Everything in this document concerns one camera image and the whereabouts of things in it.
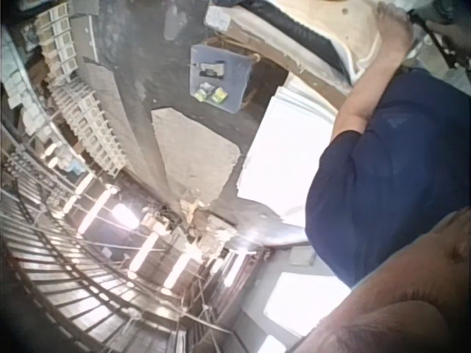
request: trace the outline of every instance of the wall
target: wall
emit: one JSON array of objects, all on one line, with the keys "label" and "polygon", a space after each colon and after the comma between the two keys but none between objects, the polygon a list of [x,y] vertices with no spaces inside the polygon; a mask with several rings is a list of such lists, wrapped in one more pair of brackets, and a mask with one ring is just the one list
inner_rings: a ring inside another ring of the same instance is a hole
[{"label": "wall", "polygon": [[[276,252],[260,270],[253,289],[244,300],[242,313],[233,326],[249,353],[257,353],[267,335],[274,336],[287,348],[295,344],[299,338],[282,328],[263,314],[266,303],[275,289],[278,278],[283,272],[296,274],[313,274],[320,276],[333,276],[333,272],[318,257],[314,264],[308,267],[293,266],[289,264],[291,250]],[[225,353],[243,352],[233,339],[225,343]]]}]

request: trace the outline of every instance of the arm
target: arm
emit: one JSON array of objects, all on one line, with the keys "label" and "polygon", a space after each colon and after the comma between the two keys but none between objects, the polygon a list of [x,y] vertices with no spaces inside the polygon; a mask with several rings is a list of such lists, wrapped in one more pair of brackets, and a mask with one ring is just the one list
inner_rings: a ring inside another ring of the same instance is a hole
[{"label": "arm", "polygon": [[340,108],[332,140],[347,130],[364,133],[384,90],[411,48],[412,25],[404,10],[380,2],[377,22],[383,40],[380,52]]}]

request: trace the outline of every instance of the person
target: person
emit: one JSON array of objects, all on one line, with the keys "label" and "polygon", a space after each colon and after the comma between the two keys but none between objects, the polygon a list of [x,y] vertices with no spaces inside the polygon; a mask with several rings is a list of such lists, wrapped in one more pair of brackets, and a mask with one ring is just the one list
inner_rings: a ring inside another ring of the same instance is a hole
[{"label": "person", "polygon": [[289,353],[471,352],[471,212],[391,256]]},{"label": "person", "polygon": [[380,51],[339,110],[306,202],[309,241],[350,287],[470,205],[471,98],[425,70],[395,76],[412,24],[393,4],[376,15]]}]

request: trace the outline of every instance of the sleeve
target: sleeve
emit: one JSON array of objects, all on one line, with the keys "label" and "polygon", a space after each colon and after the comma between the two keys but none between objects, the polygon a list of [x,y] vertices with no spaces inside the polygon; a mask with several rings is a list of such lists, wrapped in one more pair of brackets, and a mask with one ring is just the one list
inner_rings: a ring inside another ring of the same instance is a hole
[{"label": "sleeve", "polygon": [[319,172],[321,174],[329,174],[343,168],[344,164],[351,160],[352,150],[361,136],[360,132],[352,130],[344,131],[337,135],[320,158]]},{"label": "sleeve", "polygon": [[355,273],[355,237],[349,193],[355,183],[355,163],[351,156],[362,134],[346,131],[325,149],[319,161],[306,202],[306,235],[316,253],[336,276],[351,286]]}]

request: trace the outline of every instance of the concrete floor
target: concrete floor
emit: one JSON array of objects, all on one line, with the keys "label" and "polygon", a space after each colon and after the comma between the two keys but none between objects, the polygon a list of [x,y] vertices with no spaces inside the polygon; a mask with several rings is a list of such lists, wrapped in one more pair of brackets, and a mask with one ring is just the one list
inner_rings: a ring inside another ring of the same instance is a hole
[{"label": "concrete floor", "polygon": [[[213,36],[203,24],[207,5],[204,0],[101,0],[99,15],[92,16],[98,65],[114,73],[127,120],[155,181],[148,186],[157,197],[178,209],[168,187],[150,113],[153,109],[173,107],[241,150],[241,158],[221,196],[210,206],[216,214],[236,224],[240,235],[232,245],[253,248],[303,242],[303,229],[285,225],[268,207],[236,196],[244,158],[269,99],[283,84],[286,71],[268,63],[257,64],[251,84],[258,86],[258,94],[235,115],[200,104],[189,95],[190,47]],[[83,60],[93,62],[89,57]]]}]

